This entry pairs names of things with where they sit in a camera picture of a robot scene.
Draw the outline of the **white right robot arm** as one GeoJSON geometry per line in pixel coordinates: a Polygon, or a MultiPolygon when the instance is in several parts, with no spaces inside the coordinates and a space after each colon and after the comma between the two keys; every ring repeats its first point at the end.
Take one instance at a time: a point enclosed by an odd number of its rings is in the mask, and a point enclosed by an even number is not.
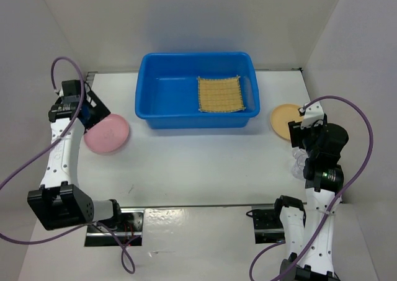
{"type": "Polygon", "coordinates": [[[288,129],[292,146],[307,154],[303,169],[306,202],[285,195],[275,201],[272,220],[283,227],[287,247],[281,279],[337,280],[332,263],[337,206],[327,208],[344,185],[338,162],[349,136],[344,128],[324,120],[308,128],[289,122],[288,129]]]}

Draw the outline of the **pink plastic plate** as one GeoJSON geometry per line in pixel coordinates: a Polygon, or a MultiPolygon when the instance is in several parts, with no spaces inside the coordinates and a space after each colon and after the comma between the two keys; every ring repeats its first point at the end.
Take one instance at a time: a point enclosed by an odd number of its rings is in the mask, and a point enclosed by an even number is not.
{"type": "Polygon", "coordinates": [[[120,115],[110,114],[88,130],[83,139],[92,152],[107,154],[120,149],[129,136],[129,123],[120,115]]]}

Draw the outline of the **blue plastic bin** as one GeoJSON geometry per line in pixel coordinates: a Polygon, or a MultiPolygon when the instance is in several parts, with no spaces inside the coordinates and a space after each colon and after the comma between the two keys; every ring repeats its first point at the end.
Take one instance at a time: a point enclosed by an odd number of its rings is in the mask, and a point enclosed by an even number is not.
{"type": "Polygon", "coordinates": [[[259,114],[253,63],[243,52],[149,53],[141,61],[135,92],[136,116],[152,129],[241,128],[259,114]],[[237,78],[243,109],[205,112],[199,81],[237,78]]]}

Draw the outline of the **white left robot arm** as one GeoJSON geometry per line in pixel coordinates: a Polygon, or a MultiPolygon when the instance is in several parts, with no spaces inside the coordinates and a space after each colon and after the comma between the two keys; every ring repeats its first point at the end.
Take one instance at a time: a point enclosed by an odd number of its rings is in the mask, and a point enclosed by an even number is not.
{"type": "Polygon", "coordinates": [[[99,221],[109,231],[117,231],[123,225],[118,202],[94,201],[78,186],[80,142],[100,133],[113,135],[106,127],[110,110],[93,91],[84,92],[79,80],[68,80],[61,83],[48,118],[53,148],[39,188],[28,193],[29,206],[46,230],[99,221]]]}

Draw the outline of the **clear plastic cup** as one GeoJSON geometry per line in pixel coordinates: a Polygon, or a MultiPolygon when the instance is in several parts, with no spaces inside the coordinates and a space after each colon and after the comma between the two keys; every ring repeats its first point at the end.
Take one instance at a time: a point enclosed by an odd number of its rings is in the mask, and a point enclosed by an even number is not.
{"type": "Polygon", "coordinates": [[[308,155],[305,150],[300,148],[294,148],[292,149],[292,156],[295,158],[295,163],[292,167],[292,175],[293,177],[304,181],[305,178],[303,175],[303,170],[305,168],[305,161],[308,155]]]}

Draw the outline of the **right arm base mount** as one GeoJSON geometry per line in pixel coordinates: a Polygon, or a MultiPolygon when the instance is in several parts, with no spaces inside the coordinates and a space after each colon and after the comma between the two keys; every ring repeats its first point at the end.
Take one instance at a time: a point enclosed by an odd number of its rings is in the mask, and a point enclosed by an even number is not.
{"type": "Polygon", "coordinates": [[[285,239],[283,226],[272,205],[253,206],[246,216],[252,220],[256,244],[279,243],[285,239]]]}

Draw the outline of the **yellow plastic plate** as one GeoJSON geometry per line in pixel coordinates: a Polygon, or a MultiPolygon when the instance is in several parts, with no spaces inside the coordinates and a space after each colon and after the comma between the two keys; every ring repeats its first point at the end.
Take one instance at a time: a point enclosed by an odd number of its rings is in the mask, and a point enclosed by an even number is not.
{"type": "Polygon", "coordinates": [[[290,141],[289,122],[301,122],[303,117],[295,104],[282,104],[277,106],[270,115],[270,124],[273,131],[284,140],[290,141]]]}

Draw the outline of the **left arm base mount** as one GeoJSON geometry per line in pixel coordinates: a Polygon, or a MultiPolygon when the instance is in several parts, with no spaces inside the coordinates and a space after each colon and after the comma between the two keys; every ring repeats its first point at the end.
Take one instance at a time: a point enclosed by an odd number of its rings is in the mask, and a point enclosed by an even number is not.
{"type": "MultiPolygon", "coordinates": [[[[122,208],[124,221],[110,229],[122,244],[141,246],[143,240],[144,208],[122,208]]],[[[114,237],[104,227],[88,226],[84,242],[85,247],[118,246],[114,237]]]]}

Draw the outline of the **woven bamboo mat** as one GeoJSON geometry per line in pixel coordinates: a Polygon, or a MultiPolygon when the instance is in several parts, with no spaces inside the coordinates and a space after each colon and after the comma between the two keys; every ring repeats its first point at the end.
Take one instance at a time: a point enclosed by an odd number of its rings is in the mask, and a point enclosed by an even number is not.
{"type": "Polygon", "coordinates": [[[233,113],[245,110],[240,76],[222,79],[197,78],[200,112],[233,113]]]}

